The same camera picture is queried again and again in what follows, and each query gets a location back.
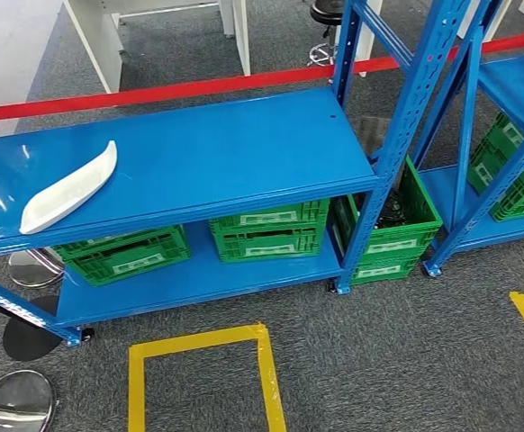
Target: perforated upright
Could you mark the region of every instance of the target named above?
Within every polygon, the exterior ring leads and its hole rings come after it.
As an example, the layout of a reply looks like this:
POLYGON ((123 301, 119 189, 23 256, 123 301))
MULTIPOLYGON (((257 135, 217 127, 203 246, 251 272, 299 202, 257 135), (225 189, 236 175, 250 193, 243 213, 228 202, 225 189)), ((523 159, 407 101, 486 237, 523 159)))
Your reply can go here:
POLYGON ((432 2, 416 52, 411 54, 394 31, 373 13, 366 0, 345 2, 341 44, 333 84, 340 104, 344 104, 348 91, 351 60, 356 50, 358 34, 364 24, 379 38, 405 72, 406 77, 384 142, 376 153, 377 160, 373 169, 379 181, 366 194, 360 219, 344 258, 343 273, 336 279, 339 293, 350 290, 352 273, 419 126, 468 3, 468 0, 432 2))

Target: caster wheel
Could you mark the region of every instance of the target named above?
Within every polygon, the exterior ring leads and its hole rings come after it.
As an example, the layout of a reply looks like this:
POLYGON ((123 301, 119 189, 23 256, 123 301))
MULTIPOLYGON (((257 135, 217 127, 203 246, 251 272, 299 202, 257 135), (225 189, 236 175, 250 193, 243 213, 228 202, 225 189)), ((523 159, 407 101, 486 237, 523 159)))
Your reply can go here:
POLYGON ((93 338, 95 334, 93 328, 84 328, 82 330, 82 342, 87 342, 93 338))
POLYGON ((334 281, 328 281, 326 285, 326 291, 334 294, 337 292, 336 287, 334 285, 334 281))

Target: crate label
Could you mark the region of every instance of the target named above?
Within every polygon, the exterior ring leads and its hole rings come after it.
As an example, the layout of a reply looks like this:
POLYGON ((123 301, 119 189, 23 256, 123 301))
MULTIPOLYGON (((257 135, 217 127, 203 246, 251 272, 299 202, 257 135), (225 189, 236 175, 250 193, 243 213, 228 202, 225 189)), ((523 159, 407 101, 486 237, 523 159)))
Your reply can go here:
POLYGON ((121 275, 126 272, 130 272, 136 268, 149 266, 151 264, 159 263, 164 261, 164 257, 162 254, 154 254, 151 256, 146 256, 145 258, 136 259, 135 261, 130 261, 129 263, 124 263, 120 265, 113 265, 112 270, 115 275, 121 275))
POLYGON ((366 251, 367 254, 379 254, 380 252, 389 252, 391 250, 401 250, 415 248, 419 241, 416 238, 404 241, 395 241, 394 243, 384 243, 382 245, 371 245, 366 251))
POLYGON ((296 252, 294 245, 268 246, 268 247, 247 247, 247 257, 262 257, 264 255, 293 254, 296 252))
POLYGON ((478 164, 474 168, 474 171, 476 172, 476 174, 480 177, 480 180, 482 180, 482 183, 484 183, 486 186, 488 186, 490 184, 490 182, 493 181, 492 175, 488 172, 488 170, 484 166, 484 164, 480 163, 478 164))
POLYGON ((298 215, 296 211, 279 211, 277 213, 243 214, 240 225, 259 225, 262 223, 296 222, 298 215))
POLYGON ((360 270, 358 272, 358 277, 361 278, 361 277, 391 275, 393 273, 400 272, 401 268, 402 268, 401 265, 392 265, 391 267, 373 268, 371 270, 360 270))
POLYGON ((502 131, 510 140, 510 142, 514 144, 514 146, 516 148, 518 148, 520 144, 521 144, 522 141, 524 141, 524 137, 521 135, 520 132, 516 130, 516 128, 515 128, 514 125, 512 123, 507 124, 506 126, 502 128, 502 131))
POLYGON ((95 238, 95 239, 87 240, 86 243, 88 243, 89 245, 96 245, 96 243, 103 243, 105 241, 115 239, 116 237, 117 237, 117 236, 106 236, 106 237, 101 237, 101 238, 95 238))

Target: black stool seat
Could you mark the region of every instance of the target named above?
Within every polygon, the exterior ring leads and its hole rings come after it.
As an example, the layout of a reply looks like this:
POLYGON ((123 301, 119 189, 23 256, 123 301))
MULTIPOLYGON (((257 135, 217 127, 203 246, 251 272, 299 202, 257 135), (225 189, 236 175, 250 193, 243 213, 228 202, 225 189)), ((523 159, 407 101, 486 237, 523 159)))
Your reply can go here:
POLYGON ((341 25, 344 0, 314 0, 310 8, 310 16, 325 25, 341 25))

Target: white ceramic dish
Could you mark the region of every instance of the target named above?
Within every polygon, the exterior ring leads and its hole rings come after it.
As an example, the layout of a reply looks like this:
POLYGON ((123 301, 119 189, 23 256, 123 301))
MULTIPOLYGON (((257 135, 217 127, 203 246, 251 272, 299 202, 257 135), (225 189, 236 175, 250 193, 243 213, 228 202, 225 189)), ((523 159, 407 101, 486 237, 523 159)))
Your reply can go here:
POLYGON ((103 186, 117 160, 116 143, 108 141, 105 150, 87 164, 34 195, 22 211, 20 232, 34 234, 74 212, 103 186))

